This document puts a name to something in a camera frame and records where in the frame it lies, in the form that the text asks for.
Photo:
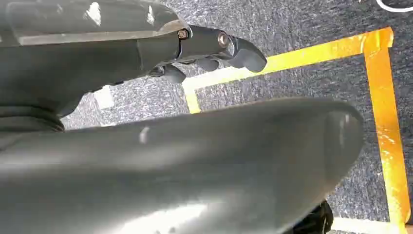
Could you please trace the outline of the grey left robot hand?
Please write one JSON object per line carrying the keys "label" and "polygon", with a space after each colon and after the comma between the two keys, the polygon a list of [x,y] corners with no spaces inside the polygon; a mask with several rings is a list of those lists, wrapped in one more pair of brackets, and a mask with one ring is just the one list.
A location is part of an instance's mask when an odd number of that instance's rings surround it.
{"label": "grey left robot hand", "polygon": [[176,63],[260,72],[245,39],[155,0],[0,3],[3,234],[323,234],[325,196],[363,144],[363,117],[325,98],[66,131],[86,93]]}

